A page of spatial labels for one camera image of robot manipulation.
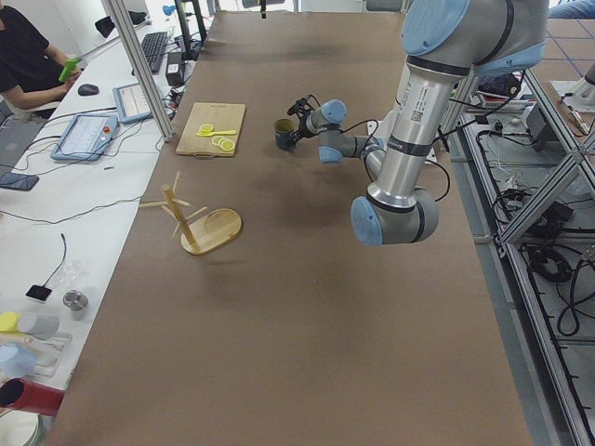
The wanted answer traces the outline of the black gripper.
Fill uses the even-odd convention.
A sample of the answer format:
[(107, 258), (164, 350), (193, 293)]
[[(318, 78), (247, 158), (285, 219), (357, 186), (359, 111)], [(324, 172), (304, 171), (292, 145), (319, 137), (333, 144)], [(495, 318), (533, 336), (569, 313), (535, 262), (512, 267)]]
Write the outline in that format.
[[(260, 15), (262, 19), (267, 18), (267, 0), (259, 0)], [(308, 128), (308, 118), (302, 116), (299, 119), (297, 129), (293, 131), (293, 138), (290, 140), (288, 149), (293, 152), (297, 149), (298, 141), (303, 138), (312, 138), (312, 132)]]

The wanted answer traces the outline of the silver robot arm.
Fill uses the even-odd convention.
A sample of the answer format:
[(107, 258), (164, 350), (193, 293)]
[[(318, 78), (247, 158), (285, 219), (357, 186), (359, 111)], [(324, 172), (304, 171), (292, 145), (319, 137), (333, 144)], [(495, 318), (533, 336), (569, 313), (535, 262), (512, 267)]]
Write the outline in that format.
[(292, 149), (319, 139), (324, 164), (360, 158), (376, 169), (366, 194), (350, 207), (354, 235), (365, 245), (421, 242), (435, 231), (439, 209), (417, 185), (455, 85), (469, 73), (518, 72), (543, 58), (546, 1), (415, 1), (403, 23), (403, 95), (387, 118), (386, 140), (349, 137), (341, 128), (342, 101), (313, 108), (301, 98), (288, 110), (297, 129), (279, 138)]

